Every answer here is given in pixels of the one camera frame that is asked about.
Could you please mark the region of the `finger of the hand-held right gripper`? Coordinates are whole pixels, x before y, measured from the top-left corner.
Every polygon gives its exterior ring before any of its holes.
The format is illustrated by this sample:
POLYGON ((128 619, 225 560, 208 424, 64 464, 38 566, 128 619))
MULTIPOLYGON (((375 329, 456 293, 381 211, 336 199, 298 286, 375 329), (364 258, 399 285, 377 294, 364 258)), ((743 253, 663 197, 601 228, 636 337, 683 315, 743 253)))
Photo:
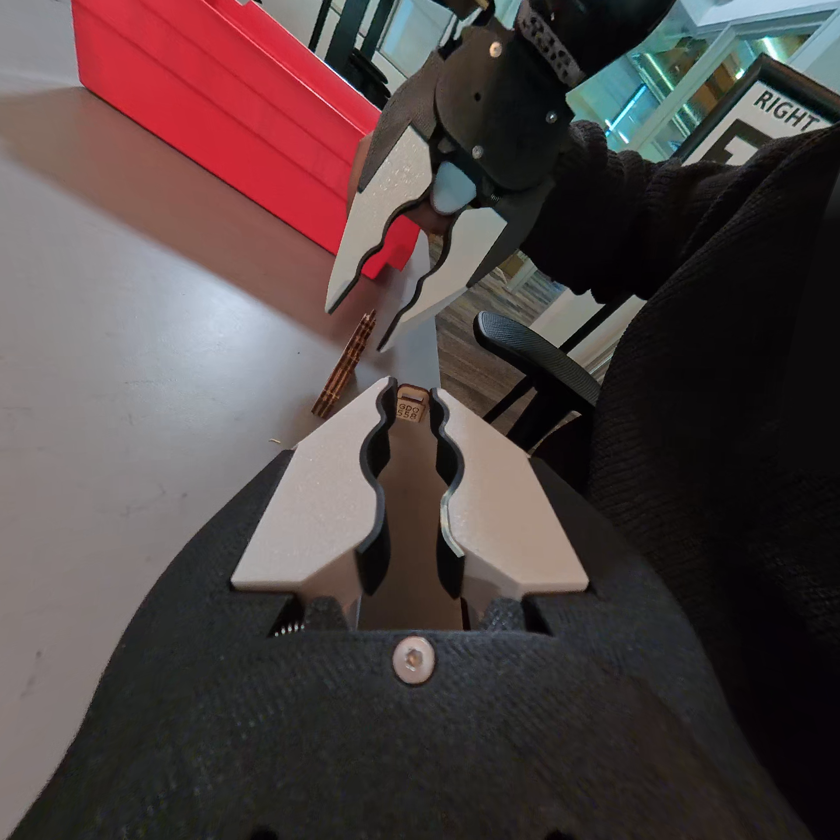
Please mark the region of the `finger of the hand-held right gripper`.
POLYGON ((491 250, 508 222, 489 207, 461 212, 444 239, 444 248, 434 268, 417 281, 412 296, 395 315, 377 346, 388 352, 402 337, 459 298, 473 280, 490 272, 485 266, 491 250))
POLYGON ((355 195, 332 266, 326 313, 335 312, 361 277, 366 261, 382 250, 393 221, 425 198, 432 181, 427 142, 409 125, 355 195))

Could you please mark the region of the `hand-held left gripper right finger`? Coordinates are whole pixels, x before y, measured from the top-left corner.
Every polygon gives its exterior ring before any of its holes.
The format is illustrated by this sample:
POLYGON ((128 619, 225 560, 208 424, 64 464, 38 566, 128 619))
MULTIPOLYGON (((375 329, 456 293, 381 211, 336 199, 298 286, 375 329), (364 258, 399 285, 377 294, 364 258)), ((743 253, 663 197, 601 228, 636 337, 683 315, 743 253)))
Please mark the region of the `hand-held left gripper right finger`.
POLYGON ((429 397, 439 506, 437 576, 454 599, 583 592, 589 577, 520 447, 446 390, 429 397))

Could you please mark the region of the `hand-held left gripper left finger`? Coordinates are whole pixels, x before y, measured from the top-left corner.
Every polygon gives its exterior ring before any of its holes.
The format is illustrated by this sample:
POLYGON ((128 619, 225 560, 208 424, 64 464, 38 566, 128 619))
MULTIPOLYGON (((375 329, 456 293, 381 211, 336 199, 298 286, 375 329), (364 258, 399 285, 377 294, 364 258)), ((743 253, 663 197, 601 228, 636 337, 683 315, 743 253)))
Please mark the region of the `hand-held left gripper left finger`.
POLYGON ((376 381, 295 447, 230 583, 240 592, 357 601, 391 558, 385 493, 397 380, 376 381))

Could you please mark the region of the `small printed wooden piece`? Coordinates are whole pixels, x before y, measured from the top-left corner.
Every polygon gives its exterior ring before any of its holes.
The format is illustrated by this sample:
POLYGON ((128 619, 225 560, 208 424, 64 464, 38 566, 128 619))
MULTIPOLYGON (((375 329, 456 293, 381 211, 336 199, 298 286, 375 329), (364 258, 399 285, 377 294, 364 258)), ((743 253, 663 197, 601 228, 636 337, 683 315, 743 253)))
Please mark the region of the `small printed wooden piece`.
POLYGON ((400 384, 396 391, 395 418, 419 424, 429 407, 429 399, 427 389, 407 383, 400 384))

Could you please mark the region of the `layered wooden model part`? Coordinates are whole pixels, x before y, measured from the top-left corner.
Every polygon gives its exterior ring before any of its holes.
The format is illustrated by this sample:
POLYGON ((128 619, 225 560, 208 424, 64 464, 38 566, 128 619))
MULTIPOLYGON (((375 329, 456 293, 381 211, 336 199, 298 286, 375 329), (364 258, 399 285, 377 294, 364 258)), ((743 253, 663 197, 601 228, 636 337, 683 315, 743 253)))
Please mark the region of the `layered wooden model part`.
POLYGON ((362 353, 373 333, 376 324, 376 310, 366 312, 353 330, 338 362, 334 366, 327 382, 311 409, 318 418, 326 419, 336 407, 344 393, 352 374, 361 360, 362 353))

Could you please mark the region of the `person's right forearm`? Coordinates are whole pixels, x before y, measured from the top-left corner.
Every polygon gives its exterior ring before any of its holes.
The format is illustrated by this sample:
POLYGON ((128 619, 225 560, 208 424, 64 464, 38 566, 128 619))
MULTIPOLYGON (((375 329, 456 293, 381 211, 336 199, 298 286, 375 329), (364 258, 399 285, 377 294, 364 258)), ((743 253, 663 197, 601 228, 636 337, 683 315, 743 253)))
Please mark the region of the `person's right forearm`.
POLYGON ((647 161, 614 152, 594 122, 572 122, 554 188, 520 246, 539 272, 608 303, 642 299, 674 273, 700 222, 739 168, 647 161))

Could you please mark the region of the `grey desk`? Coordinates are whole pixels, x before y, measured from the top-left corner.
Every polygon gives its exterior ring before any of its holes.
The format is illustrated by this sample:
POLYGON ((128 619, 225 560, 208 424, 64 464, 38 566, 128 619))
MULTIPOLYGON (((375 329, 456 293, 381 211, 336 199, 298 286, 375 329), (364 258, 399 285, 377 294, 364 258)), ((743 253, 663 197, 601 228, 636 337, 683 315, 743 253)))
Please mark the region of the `grey desk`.
POLYGON ((74 739, 182 547, 280 447, 363 312, 332 256, 77 75, 69 2, 2 2, 1 831, 74 739))

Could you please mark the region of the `black office chair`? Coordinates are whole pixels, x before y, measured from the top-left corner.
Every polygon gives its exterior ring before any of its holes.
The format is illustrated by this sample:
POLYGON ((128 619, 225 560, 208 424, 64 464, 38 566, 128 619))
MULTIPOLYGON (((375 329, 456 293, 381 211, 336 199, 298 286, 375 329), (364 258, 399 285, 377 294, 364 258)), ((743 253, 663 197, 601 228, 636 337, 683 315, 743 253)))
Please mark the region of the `black office chair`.
POLYGON ((590 417, 601 385, 567 353, 519 322, 491 311, 480 311, 473 321, 479 347, 522 374, 520 381, 484 415, 493 424, 530 391, 534 397, 511 426, 507 438, 520 448, 533 450, 571 413, 590 417))

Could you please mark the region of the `red plastic bin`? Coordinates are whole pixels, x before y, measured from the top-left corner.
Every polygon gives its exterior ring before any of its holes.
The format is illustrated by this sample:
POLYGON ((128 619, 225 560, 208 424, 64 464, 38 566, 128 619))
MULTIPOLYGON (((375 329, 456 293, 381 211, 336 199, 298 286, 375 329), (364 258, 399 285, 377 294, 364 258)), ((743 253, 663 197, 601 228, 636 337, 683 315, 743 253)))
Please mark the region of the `red plastic bin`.
POLYGON ((82 85, 335 255, 380 110, 253 2, 73 1, 82 85))

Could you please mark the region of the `framed black white sign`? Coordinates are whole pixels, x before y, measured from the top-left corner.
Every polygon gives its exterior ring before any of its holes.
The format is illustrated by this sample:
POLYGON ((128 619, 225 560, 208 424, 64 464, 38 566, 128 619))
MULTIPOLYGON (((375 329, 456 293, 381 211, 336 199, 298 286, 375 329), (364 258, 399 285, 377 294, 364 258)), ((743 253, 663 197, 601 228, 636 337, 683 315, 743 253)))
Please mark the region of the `framed black white sign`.
POLYGON ((828 128, 839 96, 770 56, 757 58, 673 154, 684 165, 743 165, 766 144, 828 128))

